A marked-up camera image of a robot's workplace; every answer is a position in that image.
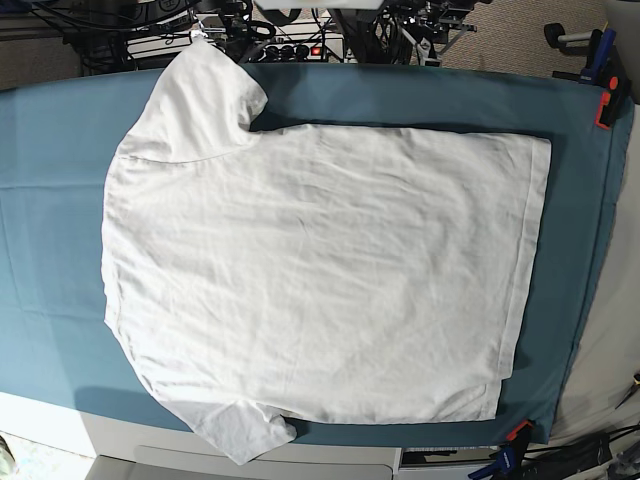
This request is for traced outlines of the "white T-shirt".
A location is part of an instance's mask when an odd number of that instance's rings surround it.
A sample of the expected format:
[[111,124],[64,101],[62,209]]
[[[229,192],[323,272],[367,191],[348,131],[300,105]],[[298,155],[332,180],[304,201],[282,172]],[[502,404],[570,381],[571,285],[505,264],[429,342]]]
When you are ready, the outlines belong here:
[[149,394],[237,464],[327,424],[486,421],[512,374],[552,146],[254,132],[264,90],[198,40],[105,186],[105,321]]

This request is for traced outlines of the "blue clamp upper right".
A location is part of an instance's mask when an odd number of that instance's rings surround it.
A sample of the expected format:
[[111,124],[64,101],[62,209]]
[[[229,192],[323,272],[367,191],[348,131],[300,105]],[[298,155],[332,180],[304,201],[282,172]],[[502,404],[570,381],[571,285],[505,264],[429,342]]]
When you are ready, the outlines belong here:
[[585,56],[586,64],[579,73],[553,71],[552,77],[607,87],[611,70],[609,58],[615,38],[616,32],[609,28],[585,34],[560,35],[556,42],[559,51],[569,56]]

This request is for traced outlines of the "white table frame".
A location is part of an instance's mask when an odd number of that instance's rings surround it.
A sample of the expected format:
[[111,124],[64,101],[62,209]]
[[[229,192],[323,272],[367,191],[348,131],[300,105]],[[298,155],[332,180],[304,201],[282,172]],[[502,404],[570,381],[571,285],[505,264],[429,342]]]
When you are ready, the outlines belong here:
[[93,478],[122,479],[465,479],[488,450],[431,452],[428,464],[402,463],[404,450],[288,444],[238,466],[189,432],[80,412],[8,393],[1,429],[25,440],[96,459]]

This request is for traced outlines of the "orange black clamp upper right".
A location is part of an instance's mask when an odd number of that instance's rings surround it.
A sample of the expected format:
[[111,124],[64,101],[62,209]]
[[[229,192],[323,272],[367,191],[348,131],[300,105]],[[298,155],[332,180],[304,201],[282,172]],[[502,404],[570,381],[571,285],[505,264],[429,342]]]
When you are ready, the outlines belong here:
[[605,130],[612,127],[629,96],[630,89],[631,82],[626,76],[614,75],[608,80],[595,117],[597,127]]

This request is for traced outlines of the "orange black clamp lower right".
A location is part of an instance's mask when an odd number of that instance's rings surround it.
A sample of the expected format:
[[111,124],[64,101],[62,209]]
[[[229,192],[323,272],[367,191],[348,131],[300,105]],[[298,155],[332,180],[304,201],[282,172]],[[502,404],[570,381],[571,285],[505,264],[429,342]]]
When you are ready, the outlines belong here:
[[535,430],[535,423],[529,419],[520,422],[506,437],[509,446],[528,446]]

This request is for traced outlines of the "orange black clamp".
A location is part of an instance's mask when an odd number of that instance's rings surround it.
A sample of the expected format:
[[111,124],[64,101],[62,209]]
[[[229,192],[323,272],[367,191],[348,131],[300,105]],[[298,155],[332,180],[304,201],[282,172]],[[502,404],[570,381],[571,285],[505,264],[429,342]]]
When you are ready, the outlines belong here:
[[608,80],[595,117],[597,127],[605,130],[612,127],[629,96],[630,89],[631,82],[626,76],[614,75]]
[[535,423],[529,419],[520,422],[506,437],[509,446],[528,446],[535,430]]

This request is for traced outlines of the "teal table cloth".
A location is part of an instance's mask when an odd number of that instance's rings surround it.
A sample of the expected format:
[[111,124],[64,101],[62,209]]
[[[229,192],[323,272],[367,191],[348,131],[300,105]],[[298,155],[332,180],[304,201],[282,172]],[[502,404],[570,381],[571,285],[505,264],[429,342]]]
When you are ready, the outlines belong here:
[[[545,441],[587,320],[635,119],[610,129],[596,87],[429,67],[250,64],[268,104],[255,130],[303,123],[533,135],[552,144],[545,215],[513,375],[492,421],[326,425],[301,444],[449,447],[501,441],[524,419]],[[114,420],[181,431],[142,387],[105,324],[103,186],[155,70],[77,78],[1,95],[1,389]]]

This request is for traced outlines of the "power strip with red switch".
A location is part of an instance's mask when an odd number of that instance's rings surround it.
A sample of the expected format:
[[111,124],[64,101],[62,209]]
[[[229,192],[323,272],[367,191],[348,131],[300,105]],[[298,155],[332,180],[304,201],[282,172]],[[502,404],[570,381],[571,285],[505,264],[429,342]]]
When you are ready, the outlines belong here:
[[327,42],[216,42],[215,46],[239,64],[243,63],[343,63],[344,57]]

